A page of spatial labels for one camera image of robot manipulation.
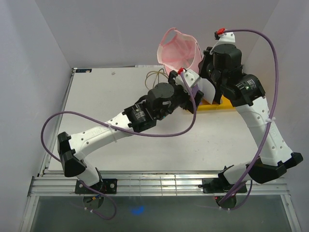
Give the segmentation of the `pink baseball cap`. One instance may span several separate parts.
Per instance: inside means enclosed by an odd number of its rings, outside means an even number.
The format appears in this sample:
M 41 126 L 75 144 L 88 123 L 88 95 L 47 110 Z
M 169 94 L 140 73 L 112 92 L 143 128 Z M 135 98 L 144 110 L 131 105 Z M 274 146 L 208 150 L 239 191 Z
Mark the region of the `pink baseball cap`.
M 198 73 L 202 54 L 195 37 L 170 28 L 163 36 L 158 49 L 157 61 L 169 73 L 180 68 L 191 69 Z

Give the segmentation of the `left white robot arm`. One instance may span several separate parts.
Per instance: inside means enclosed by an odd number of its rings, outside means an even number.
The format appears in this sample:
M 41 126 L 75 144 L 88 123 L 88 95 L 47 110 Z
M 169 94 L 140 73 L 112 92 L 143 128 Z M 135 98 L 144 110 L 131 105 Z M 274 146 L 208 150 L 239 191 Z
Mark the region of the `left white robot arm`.
M 156 126 L 157 121 L 180 107 L 193 112 L 193 106 L 200 104 L 203 93 L 193 89 L 194 102 L 182 85 L 159 83 L 147 95 L 107 122 L 107 126 L 96 126 L 81 133 L 69 135 L 62 132 L 57 136 L 57 151 L 65 177 L 81 179 L 86 188 L 97 193 L 103 181 L 97 168 L 85 158 L 95 150 Z

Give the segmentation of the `black baseball cap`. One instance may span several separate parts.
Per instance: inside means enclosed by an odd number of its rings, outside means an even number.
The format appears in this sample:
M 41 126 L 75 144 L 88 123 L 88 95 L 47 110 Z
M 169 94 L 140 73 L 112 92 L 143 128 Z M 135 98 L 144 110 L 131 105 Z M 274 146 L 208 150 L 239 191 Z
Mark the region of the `black baseball cap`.
M 214 99 L 213 101 L 216 103 L 216 104 L 222 104 L 223 103 L 223 100 L 222 100 L 222 92 L 220 90 L 220 83 L 219 82 L 215 82 L 214 84 L 214 87 L 215 87 L 215 95 L 214 95 Z

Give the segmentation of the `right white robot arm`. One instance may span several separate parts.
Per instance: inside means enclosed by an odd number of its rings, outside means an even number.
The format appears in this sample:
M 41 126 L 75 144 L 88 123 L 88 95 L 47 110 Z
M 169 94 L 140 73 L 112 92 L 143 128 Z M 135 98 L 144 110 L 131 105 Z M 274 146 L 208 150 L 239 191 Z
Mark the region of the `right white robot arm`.
M 256 145 L 258 157 L 249 163 L 224 167 L 207 187 L 229 192 L 242 174 L 243 181 L 263 184 L 284 175 L 303 161 L 301 153 L 293 152 L 281 136 L 270 115 L 264 88 L 253 74 L 242 71 L 242 52 L 232 44 L 208 47 L 199 63 L 199 75 L 215 88 L 214 101 L 230 100 L 246 123 Z

